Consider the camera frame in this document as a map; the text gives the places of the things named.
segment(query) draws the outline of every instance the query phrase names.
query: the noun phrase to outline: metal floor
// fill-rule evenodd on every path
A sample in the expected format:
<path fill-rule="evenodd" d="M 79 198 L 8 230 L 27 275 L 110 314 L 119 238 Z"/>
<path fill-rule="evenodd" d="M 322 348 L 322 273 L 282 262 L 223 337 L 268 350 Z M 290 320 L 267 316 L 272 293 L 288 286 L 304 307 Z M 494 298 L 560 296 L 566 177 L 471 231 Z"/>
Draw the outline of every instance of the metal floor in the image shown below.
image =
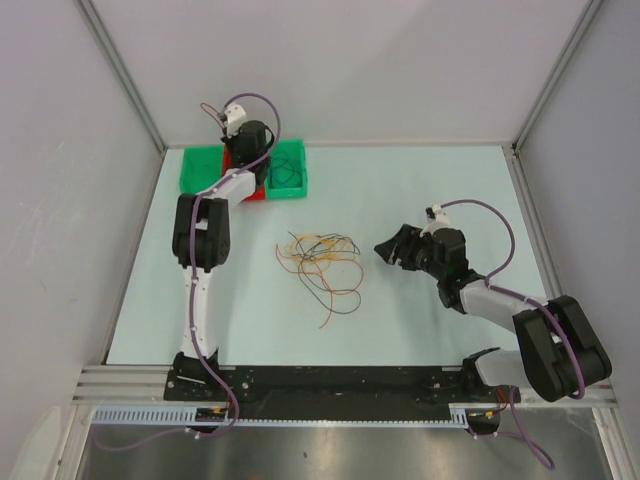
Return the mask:
<path fill-rule="evenodd" d="M 405 480 L 611 479 L 589 409 L 521 411 L 533 439 L 557 465 L 548 472 L 508 438 L 474 441 L 463 430 L 417 428 L 241 427 L 217 439 L 181 433 L 129 452 L 88 441 L 80 480 Z M 103 444 L 120 446 L 166 427 L 99 426 Z M 511 415 L 503 431 L 515 431 Z"/>

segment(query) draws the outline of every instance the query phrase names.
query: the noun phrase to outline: table surface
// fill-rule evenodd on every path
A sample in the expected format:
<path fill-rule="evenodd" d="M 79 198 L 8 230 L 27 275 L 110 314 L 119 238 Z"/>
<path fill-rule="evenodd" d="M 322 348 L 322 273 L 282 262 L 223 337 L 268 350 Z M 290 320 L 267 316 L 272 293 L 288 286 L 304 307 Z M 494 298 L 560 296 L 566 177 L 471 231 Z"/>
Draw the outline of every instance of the table surface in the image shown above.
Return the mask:
<path fill-rule="evenodd" d="M 457 365 L 489 347 L 517 348 L 515 336 L 481 318 L 445 309 L 436 282 L 386 265 L 373 247 L 403 223 L 422 226 L 425 207 L 484 200 L 511 222 L 518 242 L 496 282 L 530 295 L 544 289 L 499 147 L 307 148 L 308 197 L 243 203 L 231 212 L 231 254 L 212 285 L 210 321 L 225 365 Z M 179 351 L 185 298 L 171 252 L 183 150 L 169 150 L 108 354 L 108 364 L 167 365 Z M 477 206 L 448 210 L 467 238 L 471 267 L 501 264 L 509 240 Z M 294 233 L 338 232 L 360 247 L 362 305 L 318 327 L 326 310 L 276 261 Z"/>

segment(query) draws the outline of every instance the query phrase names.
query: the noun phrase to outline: white table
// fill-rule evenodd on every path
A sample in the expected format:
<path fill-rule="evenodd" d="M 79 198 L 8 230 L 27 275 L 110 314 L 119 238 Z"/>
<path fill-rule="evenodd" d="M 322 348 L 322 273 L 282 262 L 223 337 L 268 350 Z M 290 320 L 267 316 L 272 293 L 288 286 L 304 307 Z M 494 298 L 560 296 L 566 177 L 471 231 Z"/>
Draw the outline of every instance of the white table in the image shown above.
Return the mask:
<path fill-rule="evenodd" d="M 184 322 L 181 267 L 171 252 L 182 150 L 167 152 L 108 355 L 109 364 L 170 364 Z M 446 310 L 425 273 L 386 265 L 373 252 L 402 223 L 425 224 L 425 207 L 477 198 L 513 225 L 516 255 L 497 282 L 544 296 L 533 251 L 499 147 L 308 148 L 309 194 L 245 203 L 231 212 L 231 254 L 212 286 L 210 321 L 227 365 L 455 365 L 488 347 L 517 348 L 488 321 Z M 464 231 L 472 268 L 487 273 L 507 255 L 508 236 L 491 212 L 448 210 Z M 362 306 L 326 317 L 274 257 L 287 231 L 339 232 L 362 250 Z"/>

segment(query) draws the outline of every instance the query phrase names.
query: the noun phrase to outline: white wall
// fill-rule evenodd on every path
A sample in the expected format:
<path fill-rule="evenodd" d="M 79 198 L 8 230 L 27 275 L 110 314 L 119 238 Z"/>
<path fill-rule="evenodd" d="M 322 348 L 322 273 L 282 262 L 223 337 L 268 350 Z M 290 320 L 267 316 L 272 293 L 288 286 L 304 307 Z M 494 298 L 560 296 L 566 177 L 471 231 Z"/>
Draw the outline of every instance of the white wall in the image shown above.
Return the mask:
<path fill-rule="evenodd" d="M 96 0 L 165 141 L 253 90 L 288 137 L 513 140 L 587 0 Z"/>
<path fill-rule="evenodd" d="M 600 18 L 525 144 L 563 286 L 613 362 L 613 386 L 640 446 L 640 3 Z"/>
<path fill-rule="evenodd" d="M 70 0 L 0 4 L 0 478 L 114 317 L 159 154 Z"/>

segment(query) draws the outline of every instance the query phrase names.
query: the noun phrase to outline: wall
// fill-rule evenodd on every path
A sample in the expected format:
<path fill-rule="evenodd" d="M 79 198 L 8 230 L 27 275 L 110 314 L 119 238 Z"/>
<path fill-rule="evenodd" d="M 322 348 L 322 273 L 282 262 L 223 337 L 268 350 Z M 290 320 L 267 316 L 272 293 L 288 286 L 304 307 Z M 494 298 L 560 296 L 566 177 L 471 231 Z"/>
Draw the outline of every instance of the wall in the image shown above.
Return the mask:
<path fill-rule="evenodd" d="M 586 3 L 96 0 L 169 145 L 215 142 L 199 103 L 247 90 L 287 137 L 510 142 Z"/>
<path fill-rule="evenodd" d="M 3 2 L 0 27 L 0 478 L 8 478 L 40 416 L 54 405 L 64 414 L 81 366 L 98 360 L 160 157 L 72 1 Z"/>
<path fill-rule="evenodd" d="M 640 446 L 640 3 L 605 2 L 523 150 L 567 292 L 613 362 Z"/>

